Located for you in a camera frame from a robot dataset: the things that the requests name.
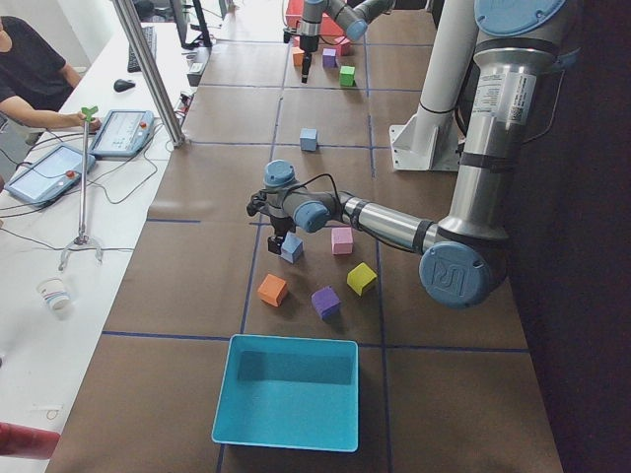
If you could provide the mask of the light blue foam block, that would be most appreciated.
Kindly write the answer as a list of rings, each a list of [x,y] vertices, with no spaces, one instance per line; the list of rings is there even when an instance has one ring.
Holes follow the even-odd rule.
[[[303,255],[304,242],[294,233],[287,233],[281,245],[281,258],[285,261],[295,264]]]
[[[300,148],[302,151],[314,152],[317,149],[317,130],[302,128],[300,132]]]

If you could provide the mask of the orange foam block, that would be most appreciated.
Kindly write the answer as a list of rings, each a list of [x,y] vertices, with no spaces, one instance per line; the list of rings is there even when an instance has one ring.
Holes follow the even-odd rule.
[[[295,67],[301,67],[304,62],[305,52],[300,47],[292,48],[292,60]]]
[[[279,307],[288,294],[288,285],[284,279],[267,274],[256,292],[263,302]]]

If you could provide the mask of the purple foam block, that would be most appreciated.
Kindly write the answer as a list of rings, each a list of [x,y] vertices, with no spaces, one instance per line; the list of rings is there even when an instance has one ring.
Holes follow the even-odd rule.
[[[337,51],[334,48],[324,48],[321,53],[322,67],[332,69],[337,67]]]
[[[330,286],[314,292],[311,296],[311,301],[312,306],[321,319],[327,319],[340,311],[341,300]]]

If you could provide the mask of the green foam block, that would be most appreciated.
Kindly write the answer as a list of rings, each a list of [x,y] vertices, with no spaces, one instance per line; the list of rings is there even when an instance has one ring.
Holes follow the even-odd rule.
[[[354,87],[355,86],[355,73],[356,68],[354,66],[341,66],[339,68],[339,84],[341,87]]]

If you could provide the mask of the magenta foam block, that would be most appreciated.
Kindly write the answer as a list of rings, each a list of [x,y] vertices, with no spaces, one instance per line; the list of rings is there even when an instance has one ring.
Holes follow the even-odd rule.
[[[352,41],[345,35],[337,36],[333,40],[333,47],[336,50],[337,56],[347,56],[351,54]]]

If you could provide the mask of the pink foam block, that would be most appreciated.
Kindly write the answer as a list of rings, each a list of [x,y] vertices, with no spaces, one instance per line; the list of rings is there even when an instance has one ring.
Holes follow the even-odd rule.
[[[354,249],[353,231],[349,227],[331,229],[331,252],[333,255],[351,254]]]

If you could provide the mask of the yellow foam block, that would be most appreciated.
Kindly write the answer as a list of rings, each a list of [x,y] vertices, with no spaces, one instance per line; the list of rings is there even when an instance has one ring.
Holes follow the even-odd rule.
[[[365,262],[359,263],[347,274],[346,283],[359,297],[364,296],[376,284],[377,273]]]

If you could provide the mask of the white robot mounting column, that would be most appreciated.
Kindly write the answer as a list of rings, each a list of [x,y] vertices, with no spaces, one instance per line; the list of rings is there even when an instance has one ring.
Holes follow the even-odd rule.
[[[477,35],[474,2],[445,2],[417,111],[389,128],[394,169],[457,170],[456,105]]]

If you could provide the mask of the teal plastic bin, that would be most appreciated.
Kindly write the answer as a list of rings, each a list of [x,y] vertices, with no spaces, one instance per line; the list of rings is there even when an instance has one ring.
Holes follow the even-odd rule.
[[[211,438],[233,445],[356,451],[357,343],[233,336]]]

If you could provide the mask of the black computer mouse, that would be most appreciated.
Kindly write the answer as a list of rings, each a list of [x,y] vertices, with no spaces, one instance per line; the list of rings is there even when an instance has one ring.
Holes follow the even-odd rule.
[[[117,93],[122,93],[134,88],[135,86],[136,84],[133,80],[117,79],[114,81],[112,87]]]

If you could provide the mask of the teach pendant tablet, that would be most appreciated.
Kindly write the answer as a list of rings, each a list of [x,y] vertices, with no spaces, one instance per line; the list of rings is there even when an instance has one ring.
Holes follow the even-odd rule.
[[[81,179],[83,152],[58,145],[14,176],[5,189],[23,203],[42,206],[56,200]]]
[[[149,141],[153,125],[154,113],[151,110],[110,110],[89,152],[100,160],[123,161],[133,158]]]

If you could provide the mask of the metal reacher grabber tool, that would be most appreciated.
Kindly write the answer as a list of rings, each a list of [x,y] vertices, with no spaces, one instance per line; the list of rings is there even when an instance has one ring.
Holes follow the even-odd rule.
[[[63,272],[66,269],[70,255],[73,251],[92,249],[95,252],[97,261],[99,263],[103,262],[104,250],[100,242],[96,238],[91,237],[87,234],[87,177],[89,171],[89,134],[90,126],[95,121],[95,115],[98,111],[99,108],[96,105],[92,107],[81,108],[81,112],[84,115],[84,126],[78,234],[63,248],[58,265],[59,272]]]

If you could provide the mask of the paper cup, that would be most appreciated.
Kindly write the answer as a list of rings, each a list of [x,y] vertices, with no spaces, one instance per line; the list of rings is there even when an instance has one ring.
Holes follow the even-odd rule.
[[[48,278],[36,286],[48,311],[60,320],[72,315],[72,300],[65,283],[60,278]]]

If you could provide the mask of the person in black shirt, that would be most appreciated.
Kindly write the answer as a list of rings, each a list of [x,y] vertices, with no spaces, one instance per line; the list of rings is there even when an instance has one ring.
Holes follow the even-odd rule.
[[[33,27],[1,18],[1,112],[32,128],[82,127],[86,115],[62,113],[82,77]]]

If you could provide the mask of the aluminium frame post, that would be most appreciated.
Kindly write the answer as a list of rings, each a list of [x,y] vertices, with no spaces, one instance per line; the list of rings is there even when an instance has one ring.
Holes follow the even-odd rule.
[[[173,147],[179,148],[185,141],[172,102],[160,75],[156,60],[142,33],[142,27],[132,1],[112,0],[114,11],[132,50],[139,61],[141,72],[148,86],[157,112],[162,119]]]

